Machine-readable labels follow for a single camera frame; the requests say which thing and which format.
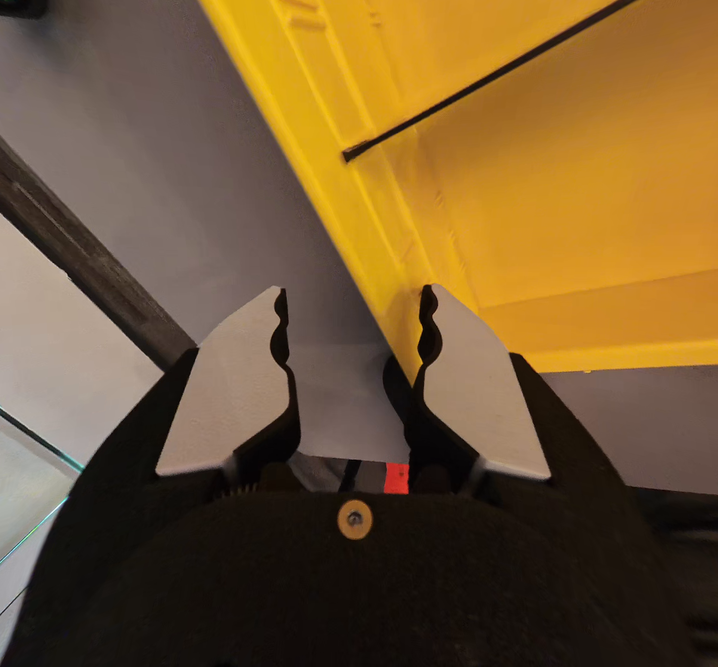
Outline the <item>black bin divider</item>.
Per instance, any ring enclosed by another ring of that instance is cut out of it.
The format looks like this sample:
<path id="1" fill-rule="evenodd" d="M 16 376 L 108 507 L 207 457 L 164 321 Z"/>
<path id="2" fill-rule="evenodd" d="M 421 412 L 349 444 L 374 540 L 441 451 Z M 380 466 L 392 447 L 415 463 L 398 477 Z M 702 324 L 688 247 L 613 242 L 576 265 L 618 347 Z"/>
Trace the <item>black bin divider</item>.
<path id="1" fill-rule="evenodd" d="M 388 141 L 390 138 L 415 126 L 423 120 L 426 120 L 432 115 L 437 114 L 439 111 L 448 108 L 449 106 L 457 103 L 463 98 L 471 95 L 473 92 L 476 92 L 479 89 L 484 88 L 492 82 L 500 79 L 501 77 L 506 76 L 512 71 L 517 70 L 519 67 L 522 67 L 528 62 L 533 61 L 544 53 L 561 45 L 562 43 L 568 41 L 570 38 L 582 33 L 583 31 L 588 30 L 588 28 L 591 28 L 599 22 L 604 21 L 609 16 L 616 14 L 617 12 L 623 10 L 624 8 L 632 5 L 637 1 L 638 0 L 615 0 L 611 2 L 605 7 L 602 7 L 601 9 L 590 14 L 586 18 L 581 19 L 576 24 L 570 25 L 568 28 L 564 29 L 560 33 L 555 34 L 550 39 L 545 40 L 544 42 L 532 47 L 527 52 L 521 54 L 520 56 L 517 56 L 515 59 L 512 59 L 511 61 L 508 61 L 505 64 L 499 66 L 496 70 L 491 71 L 489 74 L 463 87 L 455 93 L 444 97 L 444 99 L 430 107 L 427 107 L 420 113 L 404 120 L 403 122 L 393 126 L 392 128 L 378 134 L 373 138 L 362 141 L 355 146 L 343 150 L 342 157 L 345 163 L 350 163 L 352 160 L 355 160 L 356 158 L 363 155 L 365 152 L 369 151 L 375 146 L 385 141 Z"/>

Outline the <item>yellow plastic bin with divider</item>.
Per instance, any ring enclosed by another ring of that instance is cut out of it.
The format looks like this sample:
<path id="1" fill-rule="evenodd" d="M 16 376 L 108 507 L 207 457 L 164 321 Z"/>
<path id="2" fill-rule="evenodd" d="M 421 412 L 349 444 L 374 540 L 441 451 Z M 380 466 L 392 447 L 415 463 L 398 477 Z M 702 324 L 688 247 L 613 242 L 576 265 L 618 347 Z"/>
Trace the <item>yellow plastic bin with divider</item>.
<path id="1" fill-rule="evenodd" d="M 717 363 L 717 0 L 198 0 L 400 364 L 443 285 L 540 372 Z"/>

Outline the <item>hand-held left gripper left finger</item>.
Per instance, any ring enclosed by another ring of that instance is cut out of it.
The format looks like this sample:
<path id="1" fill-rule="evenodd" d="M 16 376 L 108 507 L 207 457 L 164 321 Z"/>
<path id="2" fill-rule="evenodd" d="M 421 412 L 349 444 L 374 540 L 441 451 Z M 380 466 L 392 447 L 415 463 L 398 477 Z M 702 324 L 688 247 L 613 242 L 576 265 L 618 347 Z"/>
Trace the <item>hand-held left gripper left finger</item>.
<path id="1" fill-rule="evenodd" d="M 289 346 L 286 292 L 273 285 L 202 341 L 156 466 L 160 477 L 209 469 L 240 473 L 241 452 L 289 420 L 291 456 L 301 436 Z"/>

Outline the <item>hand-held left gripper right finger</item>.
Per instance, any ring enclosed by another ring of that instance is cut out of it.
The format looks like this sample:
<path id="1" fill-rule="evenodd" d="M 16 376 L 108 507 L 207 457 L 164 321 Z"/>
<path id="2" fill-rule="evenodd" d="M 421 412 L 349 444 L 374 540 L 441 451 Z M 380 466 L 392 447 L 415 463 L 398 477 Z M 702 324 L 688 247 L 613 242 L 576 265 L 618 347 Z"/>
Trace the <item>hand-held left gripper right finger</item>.
<path id="1" fill-rule="evenodd" d="M 419 322 L 421 365 L 405 422 L 409 480 L 439 466 L 449 481 L 486 472 L 548 481 L 510 353 L 493 330 L 439 284 L 423 287 Z"/>

